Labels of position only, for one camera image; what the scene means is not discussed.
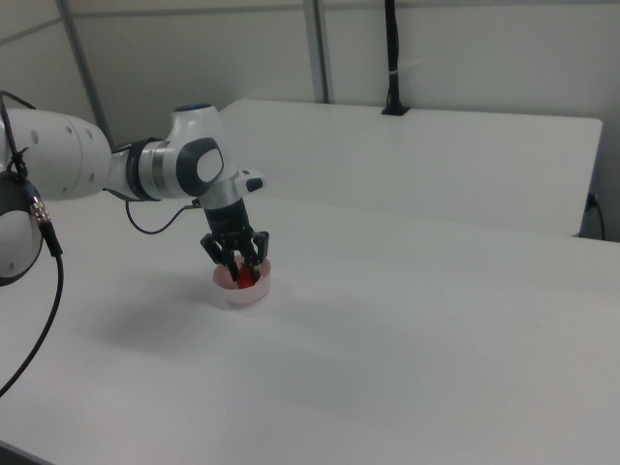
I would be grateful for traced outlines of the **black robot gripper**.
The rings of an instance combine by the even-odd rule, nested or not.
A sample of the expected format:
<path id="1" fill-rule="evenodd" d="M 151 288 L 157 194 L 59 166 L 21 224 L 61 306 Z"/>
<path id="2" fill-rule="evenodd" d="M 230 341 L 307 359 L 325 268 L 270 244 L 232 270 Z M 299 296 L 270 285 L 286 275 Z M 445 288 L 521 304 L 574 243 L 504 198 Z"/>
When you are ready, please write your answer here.
<path id="1" fill-rule="evenodd" d="M 235 261 L 237 239 L 247 242 L 243 250 L 243 264 L 252 280 L 258 281 L 267 259 L 269 233 L 252 232 L 244 199 L 222 208 L 206 209 L 204 214 L 210 233 L 201 239 L 201 246 L 210 259 L 215 264 L 223 265 L 236 283 L 239 274 Z"/>

